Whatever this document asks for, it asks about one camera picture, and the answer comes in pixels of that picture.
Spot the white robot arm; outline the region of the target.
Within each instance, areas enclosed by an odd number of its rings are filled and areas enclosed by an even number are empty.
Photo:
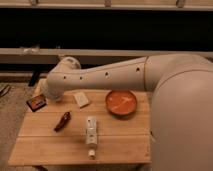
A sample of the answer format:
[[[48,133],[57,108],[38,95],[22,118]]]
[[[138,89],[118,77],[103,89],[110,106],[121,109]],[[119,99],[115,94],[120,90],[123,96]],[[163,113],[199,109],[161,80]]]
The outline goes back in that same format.
[[[58,100],[72,89],[150,91],[152,171],[213,171],[213,63],[196,54],[147,56],[83,69],[66,57],[42,91]]]

